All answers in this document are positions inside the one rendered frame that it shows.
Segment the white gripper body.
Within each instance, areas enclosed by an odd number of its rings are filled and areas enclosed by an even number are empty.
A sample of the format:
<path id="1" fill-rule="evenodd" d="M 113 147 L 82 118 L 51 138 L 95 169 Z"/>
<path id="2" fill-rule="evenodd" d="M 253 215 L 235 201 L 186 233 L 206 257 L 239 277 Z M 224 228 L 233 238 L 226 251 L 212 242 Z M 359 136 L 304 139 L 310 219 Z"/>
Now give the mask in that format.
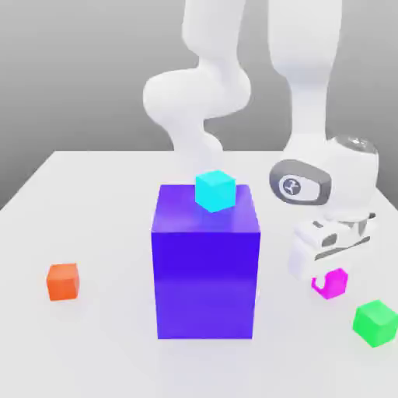
<path id="1" fill-rule="evenodd" d="M 370 236 L 351 246 L 321 250 L 316 250 L 300 238 L 295 238 L 288 259 L 288 269 L 300 281 L 325 276 L 338 268 L 348 271 L 362 262 L 370 248 Z"/>

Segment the small magenta cube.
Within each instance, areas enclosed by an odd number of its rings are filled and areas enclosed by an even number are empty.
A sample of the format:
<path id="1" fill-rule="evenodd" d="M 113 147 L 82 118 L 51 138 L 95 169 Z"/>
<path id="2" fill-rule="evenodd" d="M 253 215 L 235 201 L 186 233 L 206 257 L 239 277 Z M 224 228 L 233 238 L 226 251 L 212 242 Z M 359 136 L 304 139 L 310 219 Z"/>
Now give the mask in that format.
<path id="1" fill-rule="evenodd" d="M 333 299 L 345 293 L 347 280 L 348 273 L 342 268 L 338 268 L 325 275 L 322 288 L 317 284 L 318 278 L 313 278 L 312 289 L 326 300 Z"/>

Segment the small green cube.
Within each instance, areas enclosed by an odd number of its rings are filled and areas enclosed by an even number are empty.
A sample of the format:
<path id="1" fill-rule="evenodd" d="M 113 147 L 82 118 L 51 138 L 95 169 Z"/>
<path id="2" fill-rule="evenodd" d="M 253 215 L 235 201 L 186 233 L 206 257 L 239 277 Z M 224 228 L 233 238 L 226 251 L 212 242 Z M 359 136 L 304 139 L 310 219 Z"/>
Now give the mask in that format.
<path id="1" fill-rule="evenodd" d="M 353 331 L 371 347 L 392 341 L 398 329 L 398 313 L 380 300 L 360 305 L 355 312 Z"/>

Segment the small cyan cube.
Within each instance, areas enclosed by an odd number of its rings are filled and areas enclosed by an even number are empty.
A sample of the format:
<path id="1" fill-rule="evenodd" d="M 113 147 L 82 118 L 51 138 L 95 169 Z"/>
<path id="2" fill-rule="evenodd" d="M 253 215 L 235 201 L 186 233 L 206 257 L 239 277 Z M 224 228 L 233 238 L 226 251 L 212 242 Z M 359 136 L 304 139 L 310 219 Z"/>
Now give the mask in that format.
<path id="1" fill-rule="evenodd" d="M 195 177 L 195 202 L 211 213 L 232 208 L 236 204 L 236 179 L 221 170 Z"/>

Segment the small orange cube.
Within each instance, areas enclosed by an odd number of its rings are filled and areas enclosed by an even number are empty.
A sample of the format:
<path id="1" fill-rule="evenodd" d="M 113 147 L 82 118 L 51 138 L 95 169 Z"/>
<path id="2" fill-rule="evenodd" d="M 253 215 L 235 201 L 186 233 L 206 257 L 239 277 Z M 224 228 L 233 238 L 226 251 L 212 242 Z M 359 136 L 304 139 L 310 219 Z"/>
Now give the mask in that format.
<path id="1" fill-rule="evenodd" d="M 46 278 L 51 301 L 76 299 L 79 294 L 79 272 L 76 263 L 53 264 Z"/>

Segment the large purple box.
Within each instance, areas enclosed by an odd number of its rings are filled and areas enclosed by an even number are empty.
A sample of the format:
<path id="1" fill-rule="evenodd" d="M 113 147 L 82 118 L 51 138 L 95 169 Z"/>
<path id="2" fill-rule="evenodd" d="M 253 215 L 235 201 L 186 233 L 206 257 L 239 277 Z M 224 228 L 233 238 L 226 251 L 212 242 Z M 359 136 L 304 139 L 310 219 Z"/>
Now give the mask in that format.
<path id="1" fill-rule="evenodd" d="M 250 188 L 232 208 L 210 213 L 192 185 L 162 185 L 152 223 L 160 339 L 253 336 L 260 226 Z"/>

